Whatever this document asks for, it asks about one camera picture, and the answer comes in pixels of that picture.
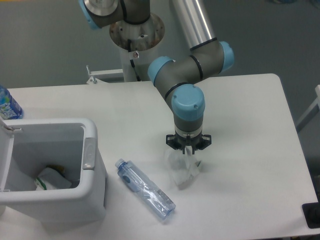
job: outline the black ring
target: black ring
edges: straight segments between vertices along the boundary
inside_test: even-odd
[[[120,0],[120,4],[121,4],[121,7],[122,7],[123,19],[126,19],[127,18],[127,8],[126,8],[126,5],[125,5],[125,1],[124,0]]]
[[[195,56],[190,55],[190,57],[194,60],[196,66],[198,67],[199,74],[200,74],[200,81],[202,81],[204,79],[204,72],[202,71],[201,64]]]
[[[181,85],[185,85],[185,84],[189,84],[189,83],[188,83],[188,82],[180,82],[180,83],[174,85],[173,87],[171,87],[171,88],[169,89],[169,91],[166,92],[166,94],[165,94],[165,96],[164,96],[164,100],[167,101],[167,97],[169,96],[169,94],[170,94],[173,90],[175,90],[176,88],[180,87]]]
[[[204,45],[206,45],[206,44],[212,43],[212,42],[214,42],[215,40],[217,40],[216,37],[215,37],[215,38],[212,38],[212,39],[210,39],[210,40],[208,40],[208,41],[205,41],[205,42],[203,42],[203,43],[200,43],[200,44],[198,44],[197,46],[194,46],[194,47],[190,48],[190,51],[193,51],[193,50],[195,50],[195,49],[198,49],[198,48],[200,48],[200,47],[202,47],[202,46],[204,46]]]

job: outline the plastic bottle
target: plastic bottle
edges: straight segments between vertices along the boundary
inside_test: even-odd
[[[123,182],[136,193],[162,220],[176,208],[176,205],[151,181],[132,161],[119,159],[115,166]]]
[[[8,89],[0,85],[0,116],[4,120],[22,119],[24,112]]]

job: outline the trash bin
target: trash bin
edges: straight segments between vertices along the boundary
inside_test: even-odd
[[[105,214],[107,171],[97,128],[85,118],[0,120],[0,206],[41,222],[96,221]],[[47,165],[65,169],[71,188],[37,190]]]

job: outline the metal bracket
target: metal bracket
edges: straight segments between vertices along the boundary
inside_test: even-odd
[[[118,79],[118,78],[124,77],[124,71],[122,69],[90,71],[89,65],[87,65],[86,71],[87,71],[90,83],[93,83],[93,84],[97,84],[99,82],[99,79],[107,80],[106,81],[107,83],[111,83],[111,82],[114,82],[112,81],[112,79]]]

